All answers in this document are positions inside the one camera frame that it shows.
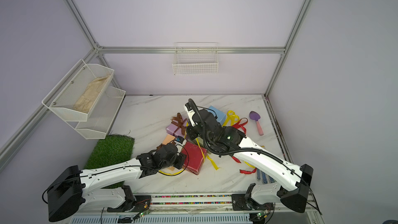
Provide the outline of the red gift box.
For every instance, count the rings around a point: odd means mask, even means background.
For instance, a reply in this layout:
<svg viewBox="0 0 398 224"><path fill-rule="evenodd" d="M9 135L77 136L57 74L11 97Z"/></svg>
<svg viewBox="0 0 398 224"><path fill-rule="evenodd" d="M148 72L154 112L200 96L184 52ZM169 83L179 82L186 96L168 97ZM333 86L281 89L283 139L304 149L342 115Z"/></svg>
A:
<svg viewBox="0 0 398 224"><path fill-rule="evenodd" d="M190 142L186 143L181 153L186 155L183 167L189 172L199 175L203 166L207 150Z"/></svg>

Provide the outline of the yellow ribbon of blue box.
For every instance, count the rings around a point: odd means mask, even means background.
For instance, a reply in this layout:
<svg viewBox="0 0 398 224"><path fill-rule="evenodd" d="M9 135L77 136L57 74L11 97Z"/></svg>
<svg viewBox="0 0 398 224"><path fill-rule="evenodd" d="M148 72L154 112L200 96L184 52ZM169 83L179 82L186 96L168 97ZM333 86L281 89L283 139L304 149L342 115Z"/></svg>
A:
<svg viewBox="0 0 398 224"><path fill-rule="evenodd" d="M235 124L237 124L240 121L240 117L238 115L235 114L234 111L229 110L226 114L226 120L223 123L223 127L224 126L233 126Z"/></svg>

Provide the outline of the light blue gift box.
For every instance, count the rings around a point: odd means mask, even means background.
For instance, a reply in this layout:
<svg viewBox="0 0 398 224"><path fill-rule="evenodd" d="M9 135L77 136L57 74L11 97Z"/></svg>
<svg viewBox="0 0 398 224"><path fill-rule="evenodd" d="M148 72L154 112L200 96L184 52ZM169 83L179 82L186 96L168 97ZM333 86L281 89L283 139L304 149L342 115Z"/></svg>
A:
<svg viewBox="0 0 398 224"><path fill-rule="evenodd" d="M213 107L213 106L210 106L210 107L207 109L207 111L210 112L211 114L213 114L214 117L215 117L215 119L216 119L221 125L223 125L223 124L226 122L226 118L227 118L227 114L226 114L226 113L220 111L219 109L217 109L217 108L215 108L215 107Z"/></svg>

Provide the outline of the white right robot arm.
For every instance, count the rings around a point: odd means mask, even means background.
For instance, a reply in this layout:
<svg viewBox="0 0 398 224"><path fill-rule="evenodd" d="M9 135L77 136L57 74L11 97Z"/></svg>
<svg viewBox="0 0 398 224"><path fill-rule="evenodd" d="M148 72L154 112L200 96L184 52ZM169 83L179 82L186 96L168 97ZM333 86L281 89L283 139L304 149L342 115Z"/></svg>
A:
<svg viewBox="0 0 398 224"><path fill-rule="evenodd" d="M314 169L282 160L255 143L244 132L234 127L223 127L207 110L188 110L190 139L201 138L205 148L220 157L231 156L247 162L277 184L274 190L249 187L249 199L259 205L280 202L297 213L305 212Z"/></svg>

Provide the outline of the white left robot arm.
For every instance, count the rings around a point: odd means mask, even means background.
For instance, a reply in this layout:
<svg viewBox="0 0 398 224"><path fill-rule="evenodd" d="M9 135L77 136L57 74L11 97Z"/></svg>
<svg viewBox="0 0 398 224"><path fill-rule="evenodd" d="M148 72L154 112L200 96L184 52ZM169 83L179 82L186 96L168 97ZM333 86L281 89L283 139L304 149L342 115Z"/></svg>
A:
<svg viewBox="0 0 398 224"><path fill-rule="evenodd" d="M84 170L71 166L42 194L42 200L48 205L48 219L56 223L89 207L108 208L113 212L133 210L141 203L131 188L110 189L110 185L155 175L164 168L182 169L188 160L189 155L183 146L169 143L112 166Z"/></svg>

